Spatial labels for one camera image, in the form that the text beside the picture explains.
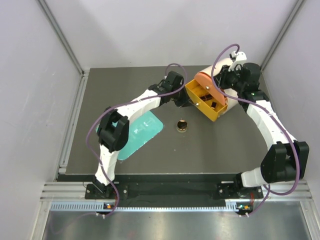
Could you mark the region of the gold round compact jar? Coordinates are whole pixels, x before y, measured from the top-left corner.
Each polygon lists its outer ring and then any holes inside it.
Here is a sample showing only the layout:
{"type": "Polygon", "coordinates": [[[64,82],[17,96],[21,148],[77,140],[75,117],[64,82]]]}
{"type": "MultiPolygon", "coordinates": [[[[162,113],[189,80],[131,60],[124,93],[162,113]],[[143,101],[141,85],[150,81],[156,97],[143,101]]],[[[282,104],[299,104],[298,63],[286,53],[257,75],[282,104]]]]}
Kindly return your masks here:
{"type": "Polygon", "coordinates": [[[185,120],[181,119],[176,123],[176,129],[179,133],[184,133],[188,129],[188,123],[185,120]]]}

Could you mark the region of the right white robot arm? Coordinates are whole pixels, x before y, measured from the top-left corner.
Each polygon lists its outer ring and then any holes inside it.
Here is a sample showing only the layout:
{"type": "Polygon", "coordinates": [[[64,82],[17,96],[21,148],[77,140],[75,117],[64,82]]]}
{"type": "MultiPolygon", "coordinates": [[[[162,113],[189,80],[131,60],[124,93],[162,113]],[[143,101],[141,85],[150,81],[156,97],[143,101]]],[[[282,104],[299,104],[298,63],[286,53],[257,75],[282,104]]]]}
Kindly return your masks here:
{"type": "Polygon", "coordinates": [[[280,123],[268,96],[260,89],[260,75],[260,66],[248,62],[235,70],[223,64],[214,78],[221,89],[236,91],[237,101],[256,124],[268,149],[260,167],[236,175],[233,192],[239,198],[249,195],[253,187],[301,180],[310,151],[305,141],[297,141],[280,123]]]}

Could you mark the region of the orange drawer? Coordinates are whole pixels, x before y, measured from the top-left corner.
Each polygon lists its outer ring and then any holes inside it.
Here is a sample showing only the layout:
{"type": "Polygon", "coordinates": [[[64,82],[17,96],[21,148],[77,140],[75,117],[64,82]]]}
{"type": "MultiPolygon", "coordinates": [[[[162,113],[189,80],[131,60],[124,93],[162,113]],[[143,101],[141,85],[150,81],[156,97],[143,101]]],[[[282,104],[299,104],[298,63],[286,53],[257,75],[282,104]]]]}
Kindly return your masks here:
{"type": "Polygon", "coordinates": [[[209,92],[209,94],[217,100],[218,103],[220,103],[222,106],[226,105],[226,99],[223,94],[221,94],[216,87],[214,86],[211,77],[209,74],[201,71],[198,72],[194,79],[205,89],[209,92]]]}

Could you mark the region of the yellow drawer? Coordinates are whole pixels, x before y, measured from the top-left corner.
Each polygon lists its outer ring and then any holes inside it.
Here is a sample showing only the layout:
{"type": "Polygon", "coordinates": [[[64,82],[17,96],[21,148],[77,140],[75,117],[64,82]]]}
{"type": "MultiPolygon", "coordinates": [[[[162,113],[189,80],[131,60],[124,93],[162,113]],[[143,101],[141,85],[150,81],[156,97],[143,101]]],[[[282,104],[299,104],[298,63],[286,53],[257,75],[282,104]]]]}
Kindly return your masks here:
{"type": "Polygon", "coordinates": [[[219,118],[219,116],[223,115],[227,111],[228,104],[226,103],[225,106],[222,106],[213,97],[208,101],[202,101],[200,97],[210,94],[195,79],[188,82],[185,85],[185,89],[197,109],[201,111],[212,122],[215,122],[217,118],[219,118]],[[215,109],[211,108],[212,102],[217,103],[215,109]]]}

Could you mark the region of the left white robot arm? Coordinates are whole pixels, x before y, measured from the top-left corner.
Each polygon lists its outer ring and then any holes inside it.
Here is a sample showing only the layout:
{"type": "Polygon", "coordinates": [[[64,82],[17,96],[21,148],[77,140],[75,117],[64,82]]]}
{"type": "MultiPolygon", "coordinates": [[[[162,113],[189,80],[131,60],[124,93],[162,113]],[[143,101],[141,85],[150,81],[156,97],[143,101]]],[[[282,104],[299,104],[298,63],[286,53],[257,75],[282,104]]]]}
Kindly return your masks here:
{"type": "Polygon", "coordinates": [[[97,136],[100,148],[99,166],[93,185],[102,198],[109,198],[114,191],[115,166],[121,149],[129,140],[130,125],[148,111],[173,101],[177,107],[190,105],[184,77],[170,71],[158,84],[148,87],[139,97],[121,106],[108,107],[100,120],[97,136]]]}

